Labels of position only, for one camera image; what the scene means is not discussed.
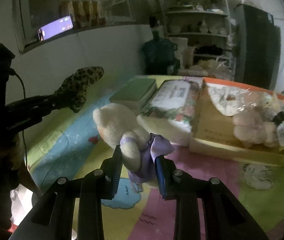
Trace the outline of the metal storage shelf rack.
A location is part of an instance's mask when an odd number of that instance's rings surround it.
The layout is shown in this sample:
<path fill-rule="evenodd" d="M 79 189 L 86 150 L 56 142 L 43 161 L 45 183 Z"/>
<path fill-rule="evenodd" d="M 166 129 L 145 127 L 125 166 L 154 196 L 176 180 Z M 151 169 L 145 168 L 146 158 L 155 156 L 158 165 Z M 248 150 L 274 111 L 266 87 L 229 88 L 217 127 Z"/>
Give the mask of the metal storage shelf rack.
<path fill-rule="evenodd" d="M 167 34 L 187 40 L 185 66 L 217 60 L 232 64 L 231 17 L 227 0 L 163 0 Z"/>

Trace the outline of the white patterned cloth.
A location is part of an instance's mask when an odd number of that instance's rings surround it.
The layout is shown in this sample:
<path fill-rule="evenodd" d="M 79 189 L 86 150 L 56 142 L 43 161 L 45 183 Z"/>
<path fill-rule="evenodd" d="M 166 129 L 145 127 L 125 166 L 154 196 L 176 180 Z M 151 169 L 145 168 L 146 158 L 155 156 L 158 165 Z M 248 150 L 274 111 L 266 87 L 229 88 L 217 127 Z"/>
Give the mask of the white patterned cloth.
<path fill-rule="evenodd" d="M 214 107 L 224 116 L 234 116 L 252 106 L 251 92 L 234 86 L 208 86 Z"/>

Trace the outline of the pink plush toy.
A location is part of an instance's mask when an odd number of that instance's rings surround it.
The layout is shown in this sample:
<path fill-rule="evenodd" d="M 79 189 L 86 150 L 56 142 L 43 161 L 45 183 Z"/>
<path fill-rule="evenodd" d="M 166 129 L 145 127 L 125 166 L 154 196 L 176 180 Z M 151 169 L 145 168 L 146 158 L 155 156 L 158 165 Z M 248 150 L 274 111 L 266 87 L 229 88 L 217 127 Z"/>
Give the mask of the pink plush toy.
<path fill-rule="evenodd" d="M 255 111 L 241 111 L 232 117 L 233 134 L 241 141 L 245 148 L 253 145 L 264 145 L 275 148 L 279 145 L 276 125 L 271 121 L 264 121 L 262 115 Z"/>

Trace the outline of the green white carton box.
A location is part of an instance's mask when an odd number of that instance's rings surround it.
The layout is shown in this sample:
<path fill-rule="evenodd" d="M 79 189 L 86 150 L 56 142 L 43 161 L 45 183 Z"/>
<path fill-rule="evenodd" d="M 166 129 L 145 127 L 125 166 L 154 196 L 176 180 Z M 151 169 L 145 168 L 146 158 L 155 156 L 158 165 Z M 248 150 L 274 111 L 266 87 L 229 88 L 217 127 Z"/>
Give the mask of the green white carton box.
<path fill-rule="evenodd" d="M 119 89 L 109 98 L 109 101 L 124 105 L 138 115 L 156 91 L 155 79 L 137 78 Z"/>

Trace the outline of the dark refrigerator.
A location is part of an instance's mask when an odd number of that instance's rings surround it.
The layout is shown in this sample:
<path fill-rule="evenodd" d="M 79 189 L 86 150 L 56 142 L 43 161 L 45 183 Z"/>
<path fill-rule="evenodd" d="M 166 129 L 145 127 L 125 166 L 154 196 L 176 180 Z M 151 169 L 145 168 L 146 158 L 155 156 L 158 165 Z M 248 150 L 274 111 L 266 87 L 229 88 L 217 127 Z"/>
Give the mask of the dark refrigerator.
<path fill-rule="evenodd" d="M 237 61 L 234 81 L 274 90 L 281 57 L 281 30 L 273 15 L 239 4 L 236 20 Z"/>

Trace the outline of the leopard print cloth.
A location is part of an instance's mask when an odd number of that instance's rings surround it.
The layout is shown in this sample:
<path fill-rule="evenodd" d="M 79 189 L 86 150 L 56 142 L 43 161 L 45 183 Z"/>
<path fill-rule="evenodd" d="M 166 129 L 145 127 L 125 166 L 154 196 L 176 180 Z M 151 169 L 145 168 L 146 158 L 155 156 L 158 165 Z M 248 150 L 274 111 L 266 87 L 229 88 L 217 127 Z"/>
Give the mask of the leopard print cloth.
<path fill-rule="evenodd" d="M 88 88 L 98 82 L 104 73 L 104 69 L 98 66 L 78 69 L 54 92 L 55 107 L 69 108 L 74 113 L 78 113 L 86 103 Z"/>

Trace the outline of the glowing screen on ledge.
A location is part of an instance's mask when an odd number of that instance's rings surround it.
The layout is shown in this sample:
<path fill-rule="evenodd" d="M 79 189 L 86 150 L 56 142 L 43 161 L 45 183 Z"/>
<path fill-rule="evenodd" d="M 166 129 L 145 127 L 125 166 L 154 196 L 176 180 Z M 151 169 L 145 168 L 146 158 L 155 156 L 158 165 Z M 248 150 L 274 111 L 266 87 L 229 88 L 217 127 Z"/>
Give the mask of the glowing screen on ledge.
<path fill-rule="evenodd" d="M 48 40 L 56 35 L 73 29 L 73 20 L 70 15 L 64 16 L 58 20 L 40 27 L 37 31 L 39 41 Z"/>

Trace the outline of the colourful cartoon play mat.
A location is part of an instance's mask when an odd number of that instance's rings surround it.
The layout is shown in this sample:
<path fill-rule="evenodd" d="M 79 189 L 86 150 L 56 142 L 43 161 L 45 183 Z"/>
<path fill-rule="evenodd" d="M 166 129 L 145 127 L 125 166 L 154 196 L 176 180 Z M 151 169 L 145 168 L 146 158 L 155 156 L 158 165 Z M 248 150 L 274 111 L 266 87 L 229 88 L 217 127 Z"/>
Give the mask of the colourful cartoon play mat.
<path fill-rule="evenodd" d="M 99 137 L 87 109 L 68 128 L 54 131 L 32 155 L 31 172 L 42 190 L 57 178 L 84 177 L 112 155 Z M 167 134 L 175 146 L 169 158 L 176 167 L 200 181 L 191 188 L 198 202 L 200 237 L 224 239 L 218 231 L 237 229 L 242 205 L 269 239 L 284 236 L 284 155 L 279 153 L 227 152 L 221 144 L 180 139 Z M 176 200 L 164 200 L 157 189 L 131 185 L 123 169 L 118 192 L 103 200 L 105 239 L 173 239 Z"/>

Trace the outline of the beige plush bear purple dress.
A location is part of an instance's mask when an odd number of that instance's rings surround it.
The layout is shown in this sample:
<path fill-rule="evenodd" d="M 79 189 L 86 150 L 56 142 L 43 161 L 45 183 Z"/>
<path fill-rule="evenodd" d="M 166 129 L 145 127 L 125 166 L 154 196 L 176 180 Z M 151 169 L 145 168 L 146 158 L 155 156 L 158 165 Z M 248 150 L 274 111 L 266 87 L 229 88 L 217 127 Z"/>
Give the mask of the beige plush bear purple dress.
<path fill-rule="evenodd" d="M 148 132 L 132 110 L 118 103 L 94 109 L 93 120 L 101 139 L 111 148 L 120 147 L 129 180 L 138 186 L 157 188 L 155 159 L 175 151 L 171 142 Z"/>

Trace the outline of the orange rimmed cardboard box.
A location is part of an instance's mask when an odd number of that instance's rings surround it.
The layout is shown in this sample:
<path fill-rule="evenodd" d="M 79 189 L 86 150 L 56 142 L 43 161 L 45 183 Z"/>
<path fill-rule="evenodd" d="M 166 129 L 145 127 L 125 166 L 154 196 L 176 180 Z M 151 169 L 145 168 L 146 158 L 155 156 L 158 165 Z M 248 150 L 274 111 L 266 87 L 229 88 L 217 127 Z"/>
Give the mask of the orange rimmed cardboard box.
<path fill-rule="evenodd" d="M 192 152 L 284 167 L 284 95 L 205 77 L 195 113 Z"/>

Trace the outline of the jars on window ledge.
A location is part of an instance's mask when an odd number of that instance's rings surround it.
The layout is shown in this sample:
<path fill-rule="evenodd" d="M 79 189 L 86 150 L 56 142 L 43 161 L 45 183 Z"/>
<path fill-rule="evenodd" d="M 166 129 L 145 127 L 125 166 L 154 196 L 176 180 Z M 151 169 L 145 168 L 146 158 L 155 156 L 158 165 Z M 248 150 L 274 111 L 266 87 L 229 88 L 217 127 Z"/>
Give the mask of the jars on window ledge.
<path fill-rule="evenodd" d="M 70 18 L 73 29 L 91 28 L 106 24 L 105 12 L 99 0 L 61 0 L 59 16 Z"/>

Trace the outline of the dark green water jug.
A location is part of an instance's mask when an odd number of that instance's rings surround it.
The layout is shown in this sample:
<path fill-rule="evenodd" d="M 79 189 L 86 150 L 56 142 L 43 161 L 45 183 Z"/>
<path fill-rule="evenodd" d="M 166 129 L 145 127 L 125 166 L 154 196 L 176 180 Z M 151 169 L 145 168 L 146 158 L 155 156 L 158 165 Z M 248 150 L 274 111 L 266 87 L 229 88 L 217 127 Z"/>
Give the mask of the dark green water jug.
<path fill-rule="evenodd" d="M 160 37 L 159 21 L 155 16 L 149 17 L 152 39 L 145 42 L 142 51 L 145 58 L 146 75 L 176 75 L 180 61 L 175 57 L 177 44 Z"/>

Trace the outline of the plastic bag of produce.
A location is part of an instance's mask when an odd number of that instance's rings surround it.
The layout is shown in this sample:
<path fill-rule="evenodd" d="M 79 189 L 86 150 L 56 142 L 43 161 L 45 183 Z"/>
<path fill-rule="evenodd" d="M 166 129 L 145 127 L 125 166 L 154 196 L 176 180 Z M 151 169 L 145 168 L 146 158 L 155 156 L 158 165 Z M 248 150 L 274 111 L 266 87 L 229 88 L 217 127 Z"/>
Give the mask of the plastic bag of produce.
<path fill-rule="evenodd" d="M 190 66 L 188 69 L 196 76 L 223 80 L 231 80 L 233 78 L 232 71 L 225 65 L 224 61 L 200 60 L 197 64 Z"/>

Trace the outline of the floral tissue pack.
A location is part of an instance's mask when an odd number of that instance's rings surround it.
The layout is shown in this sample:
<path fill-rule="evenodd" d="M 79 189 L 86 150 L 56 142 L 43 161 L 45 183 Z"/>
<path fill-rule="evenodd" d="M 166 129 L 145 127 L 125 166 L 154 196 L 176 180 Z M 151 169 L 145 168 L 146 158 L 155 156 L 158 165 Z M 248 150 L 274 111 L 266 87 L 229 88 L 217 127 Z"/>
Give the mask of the floral tissue pack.
<path fill-rule="evenodd" d="M 201 85 L 200 79 L 165 80 L 137 116 L 139 124 L 173 145 L 189 146 Z"/>

